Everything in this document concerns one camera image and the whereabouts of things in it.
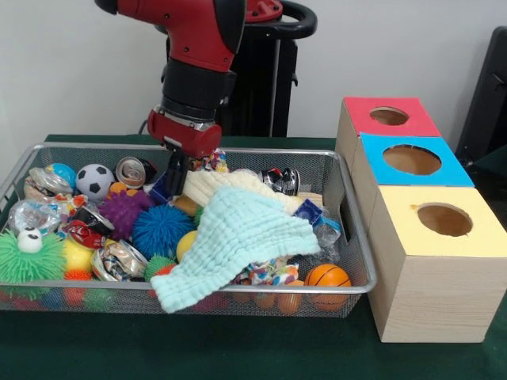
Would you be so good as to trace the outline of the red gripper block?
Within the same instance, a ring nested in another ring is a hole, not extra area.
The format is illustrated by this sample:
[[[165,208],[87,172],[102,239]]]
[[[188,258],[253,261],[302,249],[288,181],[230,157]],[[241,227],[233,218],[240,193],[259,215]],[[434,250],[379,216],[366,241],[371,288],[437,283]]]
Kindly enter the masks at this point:
[[[220,144],[221,127],[214,123],[197,123],[152,109],[147,120],[150,135],[162,143],[179,147],[187,155],[174,151],[166,170],[166,193],[173,196],[183,193],[185,180],[189,171],[189,156],[202,158],[211,154]]]

